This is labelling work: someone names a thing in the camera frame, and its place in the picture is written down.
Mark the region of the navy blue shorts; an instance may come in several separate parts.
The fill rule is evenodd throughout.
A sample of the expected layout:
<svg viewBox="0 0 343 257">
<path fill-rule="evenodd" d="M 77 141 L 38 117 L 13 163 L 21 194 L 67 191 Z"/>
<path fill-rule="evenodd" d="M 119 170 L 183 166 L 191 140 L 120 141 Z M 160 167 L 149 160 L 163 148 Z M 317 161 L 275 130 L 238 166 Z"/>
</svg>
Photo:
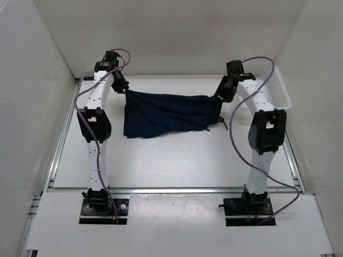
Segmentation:
<svg viewBox="0 0 343 257">
<path fill-rule="evenodd" d="M 219 122 L 223 101 L 217 96 L 152 94 L 127 90 L 123 134 L 154 138 L 170 132 L 203 131 Z"/>
</svg>

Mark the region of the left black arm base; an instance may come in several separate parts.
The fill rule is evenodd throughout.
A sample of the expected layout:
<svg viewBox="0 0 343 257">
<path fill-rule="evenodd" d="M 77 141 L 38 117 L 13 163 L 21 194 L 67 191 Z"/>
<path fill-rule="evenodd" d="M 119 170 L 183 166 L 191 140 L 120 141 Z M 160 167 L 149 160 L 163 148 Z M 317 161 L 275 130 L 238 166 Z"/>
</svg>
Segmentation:
<svg viewBox="0 0 343 257">
<path fill-rule="evenodd" d="M 129 198 L 110 200 L 104 189 L 81 193 L 83 202 L 79 224 L 126 225 L 129 212 Z"/>
</svg>

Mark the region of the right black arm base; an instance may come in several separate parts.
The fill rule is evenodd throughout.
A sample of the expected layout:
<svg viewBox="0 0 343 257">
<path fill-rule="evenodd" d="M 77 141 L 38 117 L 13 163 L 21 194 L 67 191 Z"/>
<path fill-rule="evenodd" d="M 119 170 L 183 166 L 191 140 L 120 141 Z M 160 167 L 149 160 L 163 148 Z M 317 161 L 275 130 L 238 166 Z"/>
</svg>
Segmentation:
<svg viewBox="0 0 343 257">
<path fill-rule="evenodd" d="M 225 212 L 226 226 L 276 226 L 268 193 L 250 194 L 244 191 L 239 198 L 224 198 L 218 205 Z"/>
</svg>

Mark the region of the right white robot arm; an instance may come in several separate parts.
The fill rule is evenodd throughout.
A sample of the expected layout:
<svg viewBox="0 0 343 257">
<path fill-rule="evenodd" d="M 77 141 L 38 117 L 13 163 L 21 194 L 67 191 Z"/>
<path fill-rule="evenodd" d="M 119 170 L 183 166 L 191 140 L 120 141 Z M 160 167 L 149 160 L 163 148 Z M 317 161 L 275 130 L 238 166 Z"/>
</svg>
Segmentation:
<svg viewBox="0 0 343 257">
<path fill-rule="evenodd" d="M 226 63 L 227 74 L 223 76 L 215 91 L 215 96 L 222 102 L 232 102 L 235 95 L 242 98 L 229 121 L 229 135 L 235 150 L 238 148 L 232 132 L 234 115 L 243 104 L 247 105 L 252 115 L 248 132 L 248 143 L 252 150 L 251 162 L 248 162 L 242 154 L 238 154 L 241 160 L 250 167 L 248 180 L 244 185 L 244 192 L 249 196 L 241 200 L 241 209 L 247 214 L 253 214 L 260 208 L 260 201 L 256 196 L 266 195 L 270 165 L 285 137 L 286 112 L 277 109 L 262 93 L 274 68 L 275 65 L 271 62 L 271 71 L 259 86 L 256 77 L 244 70 L 241 60 L 230 61 Z"/>
</svg>

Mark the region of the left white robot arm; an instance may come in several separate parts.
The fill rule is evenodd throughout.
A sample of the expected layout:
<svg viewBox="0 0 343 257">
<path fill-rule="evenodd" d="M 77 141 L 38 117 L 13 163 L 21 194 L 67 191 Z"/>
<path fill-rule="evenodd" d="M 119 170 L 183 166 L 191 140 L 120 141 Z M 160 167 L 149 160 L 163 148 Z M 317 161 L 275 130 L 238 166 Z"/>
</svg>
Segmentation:
<svg viewBox="0 0 343 257">
<path fill-rule="evenodd" d="M 93 192 L 109 192 L 106 175 L 106 146 L 111 136 L 111 123 L 105 107 L 110 89 L 125 94 L 129 82 L 122 70 L 130 62 L 118 53 L 128 53 L 124 49 L 106 51 L 102 60 L 94 67 L 94 84 L 80 92 L 73 100 L 82 136 L 87 142 L 90 157 L 90 185 Z"/>
</svg>

